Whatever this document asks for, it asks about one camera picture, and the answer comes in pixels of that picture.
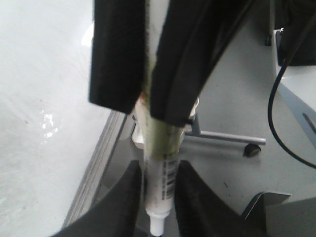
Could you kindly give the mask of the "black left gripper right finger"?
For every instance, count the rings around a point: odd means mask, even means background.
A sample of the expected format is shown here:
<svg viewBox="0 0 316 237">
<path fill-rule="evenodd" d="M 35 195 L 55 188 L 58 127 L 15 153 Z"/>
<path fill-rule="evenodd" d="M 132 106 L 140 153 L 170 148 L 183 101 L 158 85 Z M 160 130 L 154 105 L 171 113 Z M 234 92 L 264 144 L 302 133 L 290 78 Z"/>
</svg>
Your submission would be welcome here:
<svg viewBox="0 0 316 237">
<path fill-rule="evenodd" d="M 174 203 L 182 237 L 266 236 L 226 205 L 187 160 L 178 166 Z"/>
</svg>

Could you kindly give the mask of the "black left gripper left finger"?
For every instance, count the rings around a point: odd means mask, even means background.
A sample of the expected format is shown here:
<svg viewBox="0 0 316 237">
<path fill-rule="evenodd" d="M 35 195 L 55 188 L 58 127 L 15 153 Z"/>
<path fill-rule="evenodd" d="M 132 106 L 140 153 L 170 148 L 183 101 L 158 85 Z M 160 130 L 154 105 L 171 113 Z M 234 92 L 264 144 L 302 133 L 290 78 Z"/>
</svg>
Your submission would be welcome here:
<svg viewBox="0 0 316 237">
<path fill-rule="evenodd" d="M 139 161 L 131 161 L 125 173 L 104 198 L 55 236 L 144 237 L 146 232 L 136 226 L 141 178 Z"/>
</svg>

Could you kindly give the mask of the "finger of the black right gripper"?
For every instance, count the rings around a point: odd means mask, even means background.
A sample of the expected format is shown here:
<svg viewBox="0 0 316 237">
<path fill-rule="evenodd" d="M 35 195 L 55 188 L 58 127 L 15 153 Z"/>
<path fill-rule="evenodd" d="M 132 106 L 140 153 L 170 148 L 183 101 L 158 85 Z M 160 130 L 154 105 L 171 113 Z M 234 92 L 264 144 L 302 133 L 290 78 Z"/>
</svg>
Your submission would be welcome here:
<svg viewBox="0 0 316 237">
<path fill-rule="evenodd" d="M 251 0 L 172 0 L 152 73 L 150 115 L 177 127 L 240 28 Z"/>
<path fill-rule="evenodd" d="M 145 69 L 145 1 L 96 0 L 89 101 L 133 111 Z"/>
</svg>

